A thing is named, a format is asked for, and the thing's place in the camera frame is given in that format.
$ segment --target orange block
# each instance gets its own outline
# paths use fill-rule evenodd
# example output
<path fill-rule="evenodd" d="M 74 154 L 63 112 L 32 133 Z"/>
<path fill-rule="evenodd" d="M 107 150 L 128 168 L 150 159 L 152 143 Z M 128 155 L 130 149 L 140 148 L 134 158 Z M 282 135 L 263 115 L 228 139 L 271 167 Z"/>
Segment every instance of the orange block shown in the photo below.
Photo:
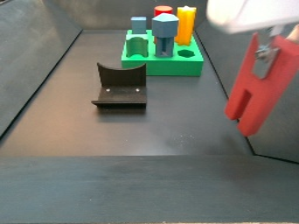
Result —
<path fill-rule="evenodd" d="M 191 44 L 195 14 L 195 7 L 184 6 L 178 8 L 179 30 L 175 42 L 179 46 L 188 46 Z"/>

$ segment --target metal bracket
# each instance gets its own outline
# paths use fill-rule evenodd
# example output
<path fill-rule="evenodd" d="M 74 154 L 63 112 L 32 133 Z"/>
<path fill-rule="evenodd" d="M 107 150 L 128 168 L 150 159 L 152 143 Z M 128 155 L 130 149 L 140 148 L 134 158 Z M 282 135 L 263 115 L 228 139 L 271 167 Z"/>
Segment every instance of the metal bracket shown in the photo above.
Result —
<path fill-rule="evenodd" d="M 265 79 L 269 74 L 269 70 L 277 59 L 279 48 L 271 46 L 274 29 L 267 29 L 258 34 L 259 48 L 257 50 L 257 62 L 254 66 L 254 74 L 259 79 Z"/>

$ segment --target green block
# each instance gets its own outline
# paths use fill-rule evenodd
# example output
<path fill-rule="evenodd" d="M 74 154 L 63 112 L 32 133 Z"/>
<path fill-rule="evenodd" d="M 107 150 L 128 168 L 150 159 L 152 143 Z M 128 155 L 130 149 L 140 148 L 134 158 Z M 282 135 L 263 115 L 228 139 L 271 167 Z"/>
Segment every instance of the green block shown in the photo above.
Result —
<path fill-rule="evenodd" d="M 148 37 L 148 57 L 135 54 L 127 57 L 127 43 L 122 55 L 122 67 L 138 67 L 146 63 L 147 75 L 183 75 L 200 76 L 203 57 L 194 37 L 191 37 L 191 45 L 178 45 L 174 43 L 172 57 L 155 57 L 155 37 L 152 31 L 147 30 Z"/>

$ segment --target gray floor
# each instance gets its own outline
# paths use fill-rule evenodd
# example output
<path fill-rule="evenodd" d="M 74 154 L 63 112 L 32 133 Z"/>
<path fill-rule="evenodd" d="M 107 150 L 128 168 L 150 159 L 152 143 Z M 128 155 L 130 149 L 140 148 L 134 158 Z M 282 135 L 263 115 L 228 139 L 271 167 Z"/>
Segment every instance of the gray floor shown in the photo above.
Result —
<path fill-rule="evenodd" d="M 208 61 L 148 77 L 144 113 L 91 104 L 124 36 L 80 35 L 2 140 L 0 223 L 299 221 L 299 166 L 251 155 Z"/>
<path fill-rule="evenodd" d="M 245 156 L 0 158 L 0 223 L 298 222 L 298 173 Z"/>
<path fill-rule="evenodd" d="M 251 155 L 207 60 L 202 77 L 148 77 L 147 110 L 99 110 L 96 63 L 120 67 L 126 31 L 86 31 L 0 143 L 0 156 Z"/>

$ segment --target blue block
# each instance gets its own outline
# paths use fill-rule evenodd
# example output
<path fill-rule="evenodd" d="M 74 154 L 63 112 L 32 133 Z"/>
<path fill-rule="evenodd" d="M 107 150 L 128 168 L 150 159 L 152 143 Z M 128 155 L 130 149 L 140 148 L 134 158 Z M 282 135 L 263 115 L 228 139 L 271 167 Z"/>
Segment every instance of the blue block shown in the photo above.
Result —
<path fill-rule="evenodd" d="M 146 34 L 146 17 L 131 17 L 132 34 Z"/>
<path fill-rule="evenodd" d="M 156 38 L 155 57 L 171 58 L 174 56 L 174 38 Z"/>
<path fill-rule="evenodd" d="M 158 38 L 174 38 L 178 35 L 179 18 L 163 13 L 152 19 L 154 35 Z"/>

